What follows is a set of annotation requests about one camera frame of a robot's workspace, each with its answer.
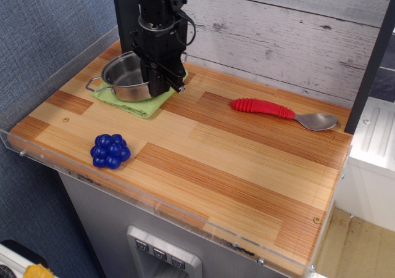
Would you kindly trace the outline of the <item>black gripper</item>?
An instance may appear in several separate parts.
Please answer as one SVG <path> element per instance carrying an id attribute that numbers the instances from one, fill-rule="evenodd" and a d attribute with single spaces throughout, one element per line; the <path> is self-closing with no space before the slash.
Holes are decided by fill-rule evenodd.
<path id="1" fill-rule="evenodd" d="M 148 22 L 138 19 L 140 48 L 140 70 L 144 83 L 149 83 L 151 97 L 158 97 L 170 88 L 177 93 L 185 90 L 186 70 L 181 55 L 186 50 L 188 21 L 178 18 L 168 26 L 153 28 Z"/>

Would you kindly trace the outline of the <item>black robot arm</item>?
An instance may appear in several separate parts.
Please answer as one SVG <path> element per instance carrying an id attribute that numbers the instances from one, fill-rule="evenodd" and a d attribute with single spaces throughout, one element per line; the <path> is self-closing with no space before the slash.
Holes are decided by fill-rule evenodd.
<path id="1" fill-rule="evenodd" d="M 143 81 L 151 97 L 170 89 L 185 90 L 186 71 L 181 60 L 187 47 L 186 0 L 138 0 L 138 28 L 131 31 L 132 50 L 140 58 Z"/>

